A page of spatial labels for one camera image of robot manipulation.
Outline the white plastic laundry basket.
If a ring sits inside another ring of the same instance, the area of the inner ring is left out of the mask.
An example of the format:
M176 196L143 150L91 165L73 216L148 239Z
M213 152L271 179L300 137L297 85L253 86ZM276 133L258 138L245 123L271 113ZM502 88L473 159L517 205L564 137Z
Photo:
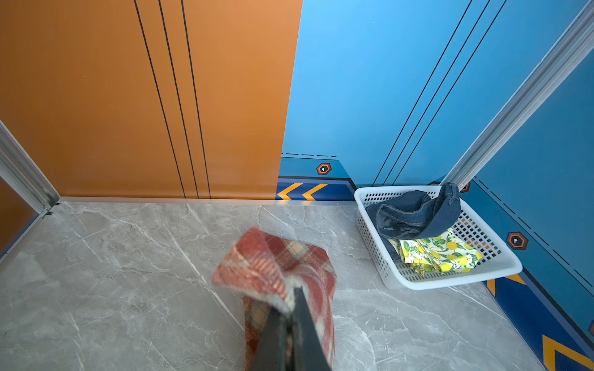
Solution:
M362 187L354 193L357 203L357 228L387 288L406 287L416 291L429 290L489 281L522 272L521 261L513 250L465 201L461 202L461 214L453 224L453 232L470 247L482 253L483 258L477 262L475 268L468 273L428 272L422 276L416 274L408 264L401 261L395 262L372 223L373 219L367 212L367 207L414 190L425 192L435 198L439 195L440 187L438 185Z

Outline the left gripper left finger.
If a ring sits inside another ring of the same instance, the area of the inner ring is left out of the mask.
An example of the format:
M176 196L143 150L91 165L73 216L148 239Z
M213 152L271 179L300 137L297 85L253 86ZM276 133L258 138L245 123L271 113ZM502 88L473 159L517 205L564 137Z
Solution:
M288 322L278 310L272 309L262 331L250 370L285 371L287 366Z

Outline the red plaid skirt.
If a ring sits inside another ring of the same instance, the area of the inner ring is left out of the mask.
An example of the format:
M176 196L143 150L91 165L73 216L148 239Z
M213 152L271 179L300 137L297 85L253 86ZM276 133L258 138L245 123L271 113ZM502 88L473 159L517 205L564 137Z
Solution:
M221 261L213 274L213 284L244 296L247 370L250 370L272 309L287 318L286 370L293 370L292 313L296 288L303 289L323 352L332 369L336 353L332 306L337 274L325 250L251 228Z

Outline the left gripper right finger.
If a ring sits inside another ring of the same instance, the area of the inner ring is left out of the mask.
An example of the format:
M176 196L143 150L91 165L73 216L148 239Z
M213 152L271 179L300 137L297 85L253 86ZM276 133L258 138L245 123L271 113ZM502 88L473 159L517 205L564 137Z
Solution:
M296 288L292 313L292 369L297 371L331 371L318 338L303 289Z

